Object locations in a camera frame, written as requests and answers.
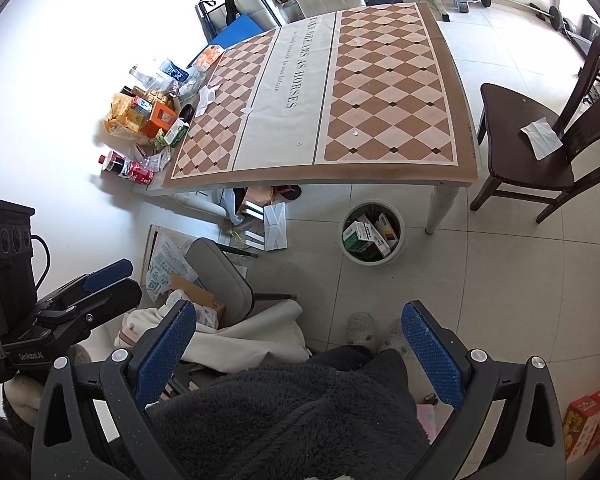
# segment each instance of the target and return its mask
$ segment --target white tissue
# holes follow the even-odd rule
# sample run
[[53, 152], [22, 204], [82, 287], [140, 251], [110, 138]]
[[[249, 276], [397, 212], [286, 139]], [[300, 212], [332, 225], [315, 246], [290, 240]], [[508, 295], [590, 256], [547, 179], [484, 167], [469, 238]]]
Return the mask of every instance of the white tissue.
[[195, 117], [200, 117], [200, 115], [205, 113], [206, 107], [216, 100], [216, 90], [218, 90], [219, 86], [220, 85], [209, 88], [209, 86], [204, 85], [200, 89], [200, 92], [198, 92], [200, 101], [198, 101], [198, 106], [196, 107]]
[[542, 160], [562, 146], [562, 141], [558, 139], [558, 136], [551, 129], [551, 126], [546, 121], [546, 117], [520, 129], [529, 138], [537, 160]]

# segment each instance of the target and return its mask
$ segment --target silver screw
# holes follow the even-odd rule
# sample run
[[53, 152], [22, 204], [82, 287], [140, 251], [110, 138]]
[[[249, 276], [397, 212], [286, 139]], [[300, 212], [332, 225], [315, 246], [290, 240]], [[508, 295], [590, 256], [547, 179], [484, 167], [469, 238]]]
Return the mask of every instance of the silver screw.
[[111, 354], [111, 359], [117, 363], [121, 363], [127, 358], [128, 355], [129, 352], [127, 352], [124, 348], [120, 348]]
[[471, 350], [471, 359], [473, 359], [474, 361], [483, 363], [487, 360], [487, 357], [489, 357], [489, 356], [487, 355], [487, 352], [485, 352], [484, 350], [480, 350], [479, 348]]
[[64, 357], [63, 355], [61, 355], [58, 359], [56, 359], [54, 361], [54, 368], [56, 370], [61, 370], [62, 368], [64, 368], [66, 366], [66, 364], [69, 362], [69, 359], [67, 359], [66, 357]]
[[531, 364], [533, 366], [535, 366], [536, 368], [544, 368], [546, 366], [544, 359], [542, 359], [541, 357], [538, 357], [538, 356], [533, 356], [531, 358]]

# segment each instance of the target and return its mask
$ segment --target trash can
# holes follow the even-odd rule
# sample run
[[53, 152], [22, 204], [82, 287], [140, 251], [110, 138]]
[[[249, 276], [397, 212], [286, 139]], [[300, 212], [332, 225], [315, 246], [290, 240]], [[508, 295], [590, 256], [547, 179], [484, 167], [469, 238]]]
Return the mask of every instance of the trash can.
[[[365, 261], [360, 259], [355, 253], [350, 253], [344, 247], [344, 241], [342, 240], [342, 233], [355, 222], [360, 215], [365, 215], [371, 223], [375, 224], [378, 220], [378, 217], [381, 213], [386, 215], [389, 224], [391, 224], [392, 229], [395, 232], [396, 237], [398, 238], [397, 245], [393, 248], [391, 253], [382, 258], [381, 260], [376, 261]], [[402, 250], [402, 247], [405, 244], [406, 236], [404, 233], [404, 221], [400, 216], [400, 213], [393, 207], [392, 205], [387, 204], [386, 202], [382, 202], [380, 200], [367, 200], [365, 202], [361, 202], [350, 209], [349, 213], [345, 216], [342, 224], [340, 225], [340, 232], [338, 233], [338, 243], [340, 244], [340, 248], [345, 256], [351, 260], [352, 262], [356, 262], [362, 266], [374, 267], [378, 265], [387, 264], [395, 260], [396, 256]]]

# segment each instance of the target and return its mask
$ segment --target dark brown wooden chair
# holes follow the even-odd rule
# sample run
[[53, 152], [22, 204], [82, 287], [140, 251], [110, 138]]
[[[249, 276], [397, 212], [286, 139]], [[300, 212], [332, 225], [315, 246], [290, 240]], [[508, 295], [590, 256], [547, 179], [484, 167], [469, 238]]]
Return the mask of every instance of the dark brown wooden chair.
[[[478, 143], [482, 143], [486, 133], [489, 137], [489, 176], [471, 202], [471, 211], [478, 211], [490, 196], [541, 202], [547, 207], [536, 218], [536, 222], [540, 223], [573, 197], [600, 183], [600, 167], [577, 181], [571, 171], [571, 161], [600, 139], [600, 99], [565, 131], [583, 97], [591, 90], [599, 70], [600, 37], [593, 41], [578, 82], [559, 117], [546, 106], [513, 90], [493, 84], [480, 87], [484, 111], [478, 130]], [[563, 146], [542, 160], [536, 160], [531, 143], [520, 128], [543, 117], [546, 117]], [[561, 193], [556, 198], [550, 198], [498, 190], [503, 182]]]

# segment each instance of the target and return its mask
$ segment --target black pants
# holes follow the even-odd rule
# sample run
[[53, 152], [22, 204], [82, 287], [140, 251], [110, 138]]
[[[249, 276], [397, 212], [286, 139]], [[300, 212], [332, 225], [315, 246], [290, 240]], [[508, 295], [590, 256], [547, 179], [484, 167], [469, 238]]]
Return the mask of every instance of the black pants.
[[341, 372], [362, 372], [382, 384], [405, 409], [416, 413], [407, 369], [397, 350], [390, 348], [375, 356], [364, 346], [339, 346], [316, 354], [307, 363], [329, 366]]

